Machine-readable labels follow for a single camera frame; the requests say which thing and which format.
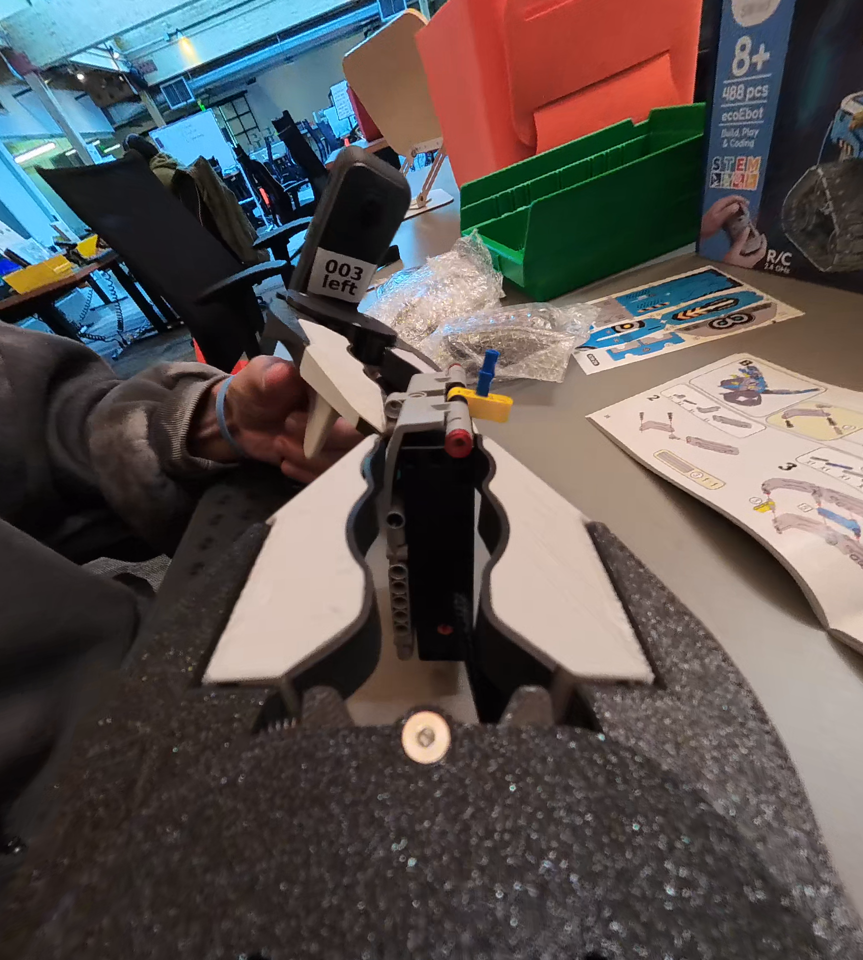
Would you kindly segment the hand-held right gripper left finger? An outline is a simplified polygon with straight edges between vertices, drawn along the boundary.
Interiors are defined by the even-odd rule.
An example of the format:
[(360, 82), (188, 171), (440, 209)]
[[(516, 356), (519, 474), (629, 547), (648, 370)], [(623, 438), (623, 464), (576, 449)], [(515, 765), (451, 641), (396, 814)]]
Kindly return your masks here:
[(313, 687), (347, 699), (370, 678), (382, 628), (366, 555), (384, 456), (378, 438), (362, 440), (270, 517), (205, 686), (265, 687), (293, 707)]

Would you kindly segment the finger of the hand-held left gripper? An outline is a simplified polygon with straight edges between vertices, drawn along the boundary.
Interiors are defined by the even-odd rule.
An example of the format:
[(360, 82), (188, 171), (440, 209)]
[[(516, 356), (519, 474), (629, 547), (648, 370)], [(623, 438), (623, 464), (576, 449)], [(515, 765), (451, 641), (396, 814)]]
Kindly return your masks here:
[(324, 436), (339, 418), (384, 434), (388, 426), (385, 395), (353, 356), (348, 340), (310, 319), (300, 318), (298, 325), (306, 339), (299, 373), (314, 394), (305, 434)]

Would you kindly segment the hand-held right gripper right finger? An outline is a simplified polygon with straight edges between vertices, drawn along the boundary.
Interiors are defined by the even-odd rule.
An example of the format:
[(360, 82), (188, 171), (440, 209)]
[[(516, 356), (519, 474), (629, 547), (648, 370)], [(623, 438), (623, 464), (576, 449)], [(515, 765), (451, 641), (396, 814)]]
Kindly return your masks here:
[(580, 688), (649, 689), (656, 674), (591, 520), (493, 438), (480, 439), (477, 534), (487, 553), (476, 676), (502, 712), (523, 687), (563, 719)]

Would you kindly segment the grey black toy brick assembly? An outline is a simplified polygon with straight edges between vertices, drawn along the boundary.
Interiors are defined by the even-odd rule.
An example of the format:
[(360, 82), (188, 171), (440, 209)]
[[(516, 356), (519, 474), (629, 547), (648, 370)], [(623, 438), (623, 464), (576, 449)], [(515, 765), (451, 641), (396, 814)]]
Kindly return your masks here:
[(510, 417), (513, 401), (492, 390), (500, 359), (487, 348), (473, 386), (453, 363), (415, 372), (385, 399), (378, 518), (402, 660), (464, 662), (472, 648), (476, 495), (484, 476), (476, 420)]

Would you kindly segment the instruction booklet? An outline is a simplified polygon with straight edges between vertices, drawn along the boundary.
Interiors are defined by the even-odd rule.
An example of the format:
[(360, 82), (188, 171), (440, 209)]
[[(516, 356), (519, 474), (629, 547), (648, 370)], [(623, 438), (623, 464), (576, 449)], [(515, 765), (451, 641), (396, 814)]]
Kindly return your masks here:
[(750, 534), (863, 655), (863, 391), (738, 353), (587, 420)]

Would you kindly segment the person's left hand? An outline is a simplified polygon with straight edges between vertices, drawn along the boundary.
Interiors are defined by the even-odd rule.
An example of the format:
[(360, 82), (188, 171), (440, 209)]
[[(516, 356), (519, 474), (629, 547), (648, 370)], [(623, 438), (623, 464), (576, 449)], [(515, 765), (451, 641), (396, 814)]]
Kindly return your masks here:
[(299, 483), (313, 482), (363, 439), (338, 419), (313, 457), (304, 451), (313, 392), (294, 363), (274, 356), (252, 359), (232, 378), (225, 394), (226, 424), (251, 459), (277, 466)]

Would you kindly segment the crinkled plastic wrap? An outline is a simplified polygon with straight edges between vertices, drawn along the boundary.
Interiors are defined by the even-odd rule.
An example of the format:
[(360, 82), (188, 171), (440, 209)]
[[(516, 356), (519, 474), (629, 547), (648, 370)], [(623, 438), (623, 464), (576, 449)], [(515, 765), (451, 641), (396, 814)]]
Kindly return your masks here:
[(504, 276), (473, 229), (422, 266), (395, 272), (366, 294), (362, 312), (418, 348), (443, 325), (497, 306), (504, 294)]

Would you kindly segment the black dimpled pad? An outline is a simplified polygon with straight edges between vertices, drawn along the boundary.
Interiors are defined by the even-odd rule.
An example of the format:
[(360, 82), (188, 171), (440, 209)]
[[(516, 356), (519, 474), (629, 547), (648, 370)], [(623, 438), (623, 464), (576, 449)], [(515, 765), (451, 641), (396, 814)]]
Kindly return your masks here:
[(266, 522), (303, 485), (276, 466), (238, 466), (208, 486), (199, 499), (157, 592), (163, 606), (174, 605), (195, 587), (236, 540), (254, 524)]

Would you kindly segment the white stand with wooden board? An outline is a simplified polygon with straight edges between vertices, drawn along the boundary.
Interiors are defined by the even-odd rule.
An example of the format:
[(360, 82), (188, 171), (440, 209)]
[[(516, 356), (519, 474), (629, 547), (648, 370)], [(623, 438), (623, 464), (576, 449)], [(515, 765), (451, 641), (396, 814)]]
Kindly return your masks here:
[(431, 98), (416, 38), (428, 19), (408, 8), (349, 51), (342, 60), (345, 79), (386, 145), (405, 159), (409, 170), (416, 158), (435, 156), (405, 219), (447, 206), (453, 197), (434, 187), (447, 150)]

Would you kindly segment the whiteboard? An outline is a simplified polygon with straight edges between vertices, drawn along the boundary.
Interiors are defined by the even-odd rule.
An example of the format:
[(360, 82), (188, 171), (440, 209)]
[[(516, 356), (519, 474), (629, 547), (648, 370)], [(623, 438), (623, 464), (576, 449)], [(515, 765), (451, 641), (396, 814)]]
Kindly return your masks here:
[(215, 160), (222, 175), (239, 170), (233, 144), (213, 110), (199, 110), (179, 121), (151, 129), (147, 136), (160, 151), (184, 166), (204, 158)]

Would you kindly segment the orange plastic bin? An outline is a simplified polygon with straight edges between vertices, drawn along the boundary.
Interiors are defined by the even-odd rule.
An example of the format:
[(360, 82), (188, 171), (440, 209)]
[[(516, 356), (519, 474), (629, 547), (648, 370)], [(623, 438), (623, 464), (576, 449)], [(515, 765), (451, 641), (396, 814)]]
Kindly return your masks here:
[(416, 45), (465, 186), (693, 101), (702, 1), (450, 1)]

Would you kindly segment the black office chair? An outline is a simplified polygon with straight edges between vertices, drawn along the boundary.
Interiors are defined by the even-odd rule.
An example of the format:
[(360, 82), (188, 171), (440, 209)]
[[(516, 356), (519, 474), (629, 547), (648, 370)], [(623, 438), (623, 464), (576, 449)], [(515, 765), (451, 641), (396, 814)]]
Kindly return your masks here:
[(144, 291), (170, 307), (205, 363), (231, 373), (243, 357), (274, 350), (262, 347), (268, 309), (255, 288), (285, 274), (287, 261), (244, 267), (133, 151), (104, 164), (37, 171)]

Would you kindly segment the green plastic bin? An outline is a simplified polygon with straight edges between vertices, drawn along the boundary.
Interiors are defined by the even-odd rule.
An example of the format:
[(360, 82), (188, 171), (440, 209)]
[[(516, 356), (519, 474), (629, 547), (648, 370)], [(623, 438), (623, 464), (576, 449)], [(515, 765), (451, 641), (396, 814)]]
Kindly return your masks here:
[(708, 107), (654, 108), (465, 183), (462, 234), (546, 302), (699, 237)]

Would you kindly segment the sticker sheet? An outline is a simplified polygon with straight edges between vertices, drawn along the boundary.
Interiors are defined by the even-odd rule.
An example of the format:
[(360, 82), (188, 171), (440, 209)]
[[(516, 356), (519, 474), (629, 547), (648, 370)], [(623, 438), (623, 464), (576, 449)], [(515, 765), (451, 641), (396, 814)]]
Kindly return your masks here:
[(592, 318), (572, 357), (586, 375), (803, 315), (797, 307), (714, 266), (647, 282), (584, 306)]

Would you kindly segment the yellow plastic bin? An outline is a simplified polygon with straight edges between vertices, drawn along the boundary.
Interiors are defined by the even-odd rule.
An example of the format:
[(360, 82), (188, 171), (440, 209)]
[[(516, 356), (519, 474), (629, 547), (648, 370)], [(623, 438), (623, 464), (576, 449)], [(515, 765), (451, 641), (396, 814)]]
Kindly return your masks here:
[(91, 234), (76, 244), (53, 253), (33, 239), (12, 239), (5, 257), (17, 265), (3, 277), (16, 293), (27, 294), (54, 282), (63, 281), (90, 262), (99, 252), (99, 237)]

